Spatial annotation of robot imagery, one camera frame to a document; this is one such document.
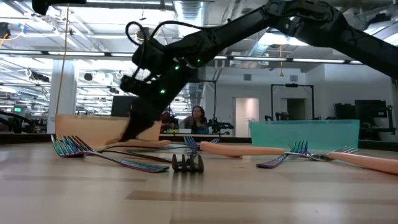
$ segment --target white column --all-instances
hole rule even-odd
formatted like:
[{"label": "white column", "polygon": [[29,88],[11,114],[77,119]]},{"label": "white column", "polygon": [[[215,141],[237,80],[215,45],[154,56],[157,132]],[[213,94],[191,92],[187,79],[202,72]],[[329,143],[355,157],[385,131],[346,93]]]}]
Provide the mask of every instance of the white column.
[{"label": "white column", "polygon": [[[62,60],[54,60],[51,78],[49,118],[47,121],[47,133],[49,134],[55,134],[55,114],[57,113],[56,107],[61,83],[61,72]],[[73,61],[65,61],[58,114],[75,114],[78,77],[79,69],[74,66]]]}]

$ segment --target ceiling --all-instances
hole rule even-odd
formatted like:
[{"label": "ceiling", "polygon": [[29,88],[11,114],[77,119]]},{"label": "ceiling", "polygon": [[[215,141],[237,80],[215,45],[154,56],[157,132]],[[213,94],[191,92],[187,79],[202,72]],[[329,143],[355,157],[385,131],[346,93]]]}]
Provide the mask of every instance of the ceiling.
[{"label": "ceiling", "polygon": [[[252,9],[263,5],[264,0],[214,0],[214,1],[99,1],[88,0],[82,6],[72,5],[67,30],[67,50],[77,52],[134,52],[136,46],[124,35],[125,26],[130,21],[139,21],[144,27],[154,28],[166,20],[179,20],[197,26],[217,26],[227,23],[227,19],[236,19]],[[342,11],[348,22],[361,28],[364,22],[374,17],[383,9],[391,10],[391,0],[329,0],[331,5]],[[0,50],[40,50],[63,51],[65,45],[65,6],[50,7],[47,16],[36,14],[30,1],[0,2],[0,22],[8,22],[11,30],[11,41],[4,41]],[[388,38],[398,30],[396,21],[378,24],[367,29],[372,35],[382,34],[380,38]],[[131,27],[129,33],[134,35],[137,27]],[[195,32],[193,29],[166,25],[158,34],[157,40],[169,44],[183,36]],[[267,36],[278,40],[262,42]],[[240,55],[252,57],[295,57],[295,58],[327,58],[348,59],[332,49],[307,46],[294,39],[283,37],[277,30],[266,29],[224,49],[221,55]],[[0,55],[0,83],[41,84],[41,86],[2,86],[0,87],[0,107],[10,105],[26,106],[33,115],[47,112],[50,93],[49,83],[32,79],[30,71],[38,72],[51,79],[52,57],[11,57]],[[120,89],[119,94],[111,92],[109,87],[94,88],[98,85],[117,87],[122,75],[132,74],[136,66],[127,60],[75,59],[76,67],[80,68],[78,80],[77,111],[89,111],[95,114],[109,114],[113,95],[128,95]],[[279,62],[235,62],[224,63],[224,67],[241,69],[269,69],[280,67]],[[317,66],[313,63],[285,63],[284,68],[297,68],[302,73]],[[86,81],[84,75],[94,73],[92,81]],[[205,70],[200,75],[206,77]],[[190,83],[179,94],[179,102],[172,104],[172,109],[180,116],[190,113],[193,105],[200,103],[203,84]]]}]

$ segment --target woman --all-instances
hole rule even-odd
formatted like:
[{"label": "woman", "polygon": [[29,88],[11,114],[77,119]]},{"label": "woman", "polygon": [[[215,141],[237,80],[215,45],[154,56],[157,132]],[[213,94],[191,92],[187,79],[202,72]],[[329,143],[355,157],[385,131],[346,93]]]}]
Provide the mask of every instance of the woman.
[{"label": "woman", "polygon": [[185,118],[180,123],[180,128],[191,129],[192,134],[208,133],[205,110],[201,106],[194,106],[192,116]]}]

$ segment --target fork tines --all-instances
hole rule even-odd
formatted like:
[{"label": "fork tines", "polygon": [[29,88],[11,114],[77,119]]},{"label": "fork tines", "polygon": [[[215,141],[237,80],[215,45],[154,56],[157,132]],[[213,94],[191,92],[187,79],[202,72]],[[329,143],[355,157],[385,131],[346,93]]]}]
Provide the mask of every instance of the fork tines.
[{"label": "fork tines", "polygon": [[200,155],[198,155],[198,163],[194,162],[194,155],[190,155],[190,158],[185,160],[185,155],[182,155],[182,160],[181,163],[177,161],[177,156],[173,154],[173,159],[172,159],[172,167],[174,172],[191,172],[191,173],[203,173],[205,171],[205,166],[203,163],[203,159],[201,158]]}]

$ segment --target table surface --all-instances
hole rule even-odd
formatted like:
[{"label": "table surface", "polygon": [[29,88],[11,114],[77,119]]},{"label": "table surface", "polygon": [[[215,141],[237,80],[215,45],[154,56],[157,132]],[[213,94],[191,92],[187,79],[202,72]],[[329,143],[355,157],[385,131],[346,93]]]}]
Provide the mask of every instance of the table surface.
[{"label": "table surface", "polygon": [[203,154],[204,174],[148,174],[97,157],[59,158],[50,143],[4,145],[0,223],[398,223],[398,176],[295,158],[256,168],[272,158]]}]

